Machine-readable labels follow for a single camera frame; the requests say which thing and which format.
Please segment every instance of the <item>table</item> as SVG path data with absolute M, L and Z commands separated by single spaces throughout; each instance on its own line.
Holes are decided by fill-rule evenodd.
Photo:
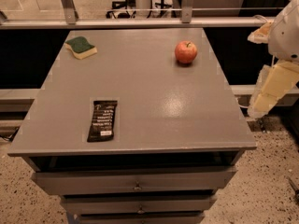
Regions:
M 72 31 L 98 53 L 62 48 L 8 152 L 80 223 L 199 223 L 256 148 L 200 28 Z M 174 48 L 191 40 L 190 66 Z M 88 143 L 94 100 L 117 100 L 112 141 Z

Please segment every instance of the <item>drawer knob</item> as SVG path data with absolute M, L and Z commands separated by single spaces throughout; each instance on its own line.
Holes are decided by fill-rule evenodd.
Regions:
M 145 211 L 142 209 L 142 206 L 139 207 L 139 210 L 137 211 L 138 214 L 145 214 Z
M 141 191 L 141 190 L 142 190 L 142 188 L 140 187 L 139 183 L 136 182 L 136 186 L 133 187 L 133 191 Z

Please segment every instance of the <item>sponge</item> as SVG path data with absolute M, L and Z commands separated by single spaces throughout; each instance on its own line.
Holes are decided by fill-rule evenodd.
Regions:
M 96 47 L 91 45 L 83 36 L 67 40 L 64 44 L 65 47 L 70 49 L 73 55 L 80 60 L 97 53 Z

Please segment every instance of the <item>red apple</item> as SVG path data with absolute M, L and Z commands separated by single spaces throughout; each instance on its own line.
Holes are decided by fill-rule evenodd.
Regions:
M 176 46 L 175 55 L 180 63 L 191 63 L 197 55 L 197 47 L 192 41 L 181 41 Z

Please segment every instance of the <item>terrazzo floor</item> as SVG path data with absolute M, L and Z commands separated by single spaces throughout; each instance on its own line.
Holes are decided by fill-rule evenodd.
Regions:
M 279 116 L 266 117 L 264 124 L 267 133 L 249 122 L 258 147 L 239 160 L 238 172 L 217 192 L 202 224 L 299 223 L 299 205 L 287 179 L 299 184 L 298 145 Z M 30 180 L 31 168 L 21 158 L 10 158 L 9 146 L 0 143 L 0 223 L 67 223 L 59 198 Z

